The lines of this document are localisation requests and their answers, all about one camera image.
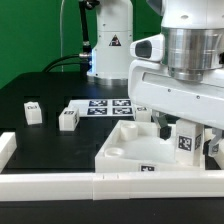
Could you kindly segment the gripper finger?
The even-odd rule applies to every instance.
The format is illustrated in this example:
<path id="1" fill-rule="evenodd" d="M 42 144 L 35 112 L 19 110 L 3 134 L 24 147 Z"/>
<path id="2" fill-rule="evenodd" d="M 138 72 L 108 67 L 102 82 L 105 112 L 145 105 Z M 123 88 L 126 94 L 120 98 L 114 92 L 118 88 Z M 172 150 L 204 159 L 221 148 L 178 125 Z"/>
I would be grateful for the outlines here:
<path id="1" fill-rule="evenodd" d="M 172 128 L 168 125 L 166 114 L 159 111 L 153 111 L 152 118 L 159 129 L 159 137 L 163 140 L 169 139 Z"/>
<path id="2" fill-rule="evenodd" d="M 219 144 L 224 140 L 224 130 L 217 128 L 206 129 L 204 132 L 203 153 L 215 157 L 219 151 Z"/>

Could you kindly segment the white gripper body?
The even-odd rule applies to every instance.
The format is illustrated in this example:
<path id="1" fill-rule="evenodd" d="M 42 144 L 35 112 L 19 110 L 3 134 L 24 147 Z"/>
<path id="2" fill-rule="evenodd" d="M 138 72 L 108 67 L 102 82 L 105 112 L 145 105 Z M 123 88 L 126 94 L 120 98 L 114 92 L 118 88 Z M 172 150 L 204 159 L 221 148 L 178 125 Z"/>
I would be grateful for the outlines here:
<path id="1" fill-rule="evenodd" d="M 206 71 L 201 82 L 181 81 L 166 66 L 134 60 L 128 95 L 134 104 L 224 130 L 224 69 Z"/>

